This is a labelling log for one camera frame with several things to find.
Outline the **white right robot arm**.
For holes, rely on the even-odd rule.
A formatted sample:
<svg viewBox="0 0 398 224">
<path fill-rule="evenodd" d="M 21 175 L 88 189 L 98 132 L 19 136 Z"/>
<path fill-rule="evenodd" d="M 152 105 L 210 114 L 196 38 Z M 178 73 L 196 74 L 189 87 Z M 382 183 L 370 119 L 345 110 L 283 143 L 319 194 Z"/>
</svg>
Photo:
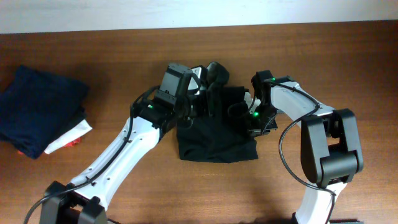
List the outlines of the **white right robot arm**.
<svg viewBox="0 0 398 224">
<path fill-rule="evenodd" d="M 331 223 L 339 194 L 364 168 L 354 113 L 321 103 L 289 76 L 276 78 L 264 70 L 257 72 L 251 83 L 252 93 L 243 87 L 225 90 L 227 99 L 237 103 L 232 114 L 243 117 L 244 130 L 250 137 L 276 129 L 278 113 L 286 114 L 292 121 L 283 130 L 278 143 L 283 166 L 305 186 L 302 202 L 292 214 L 291 222 Z M 283 141 L 294 126 L 301 131 L 300 162 L 304 179 L 289 167 L 283 153 Z"/>
</svg>

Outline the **dark green shorts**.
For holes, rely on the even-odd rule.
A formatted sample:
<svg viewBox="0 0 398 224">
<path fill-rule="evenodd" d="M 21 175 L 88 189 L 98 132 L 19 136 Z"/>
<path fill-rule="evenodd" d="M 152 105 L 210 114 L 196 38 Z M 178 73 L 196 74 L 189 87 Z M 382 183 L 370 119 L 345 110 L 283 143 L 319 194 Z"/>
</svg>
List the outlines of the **dark green shorts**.
<svg viewBox="0 0 398 224">
<path fill-rule="evenodd" d="M 234 163 L 256 160 L 257 142 L 248 134 L 244 114 L 249 106 L 243 86 L 227 86 L 229 72 L 218 62 L 206 67 L 205 88 L 215 104 L 213 116 L 195 118 L 191 125 L 178 123 L 179 158 L 183 161 Z"/>
</svg>

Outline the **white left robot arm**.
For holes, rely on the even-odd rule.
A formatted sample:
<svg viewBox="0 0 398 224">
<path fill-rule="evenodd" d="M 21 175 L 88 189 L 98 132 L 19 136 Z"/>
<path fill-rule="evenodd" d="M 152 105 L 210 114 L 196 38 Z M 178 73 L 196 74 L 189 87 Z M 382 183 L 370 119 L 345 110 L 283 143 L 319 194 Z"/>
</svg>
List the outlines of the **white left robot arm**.
<svg viewBox="0 0 398 224">
<path fill-rule="evenodd" d="M 116 139 L 69 184 L 53 182 L 40 201 L 40 223 L 109 223 L 112 197 L 142 157 L 180 119 L 206 113 L 207 68 L 171 63 L 162 83 L 145 91 L 129 109 Z"/>
</svg>

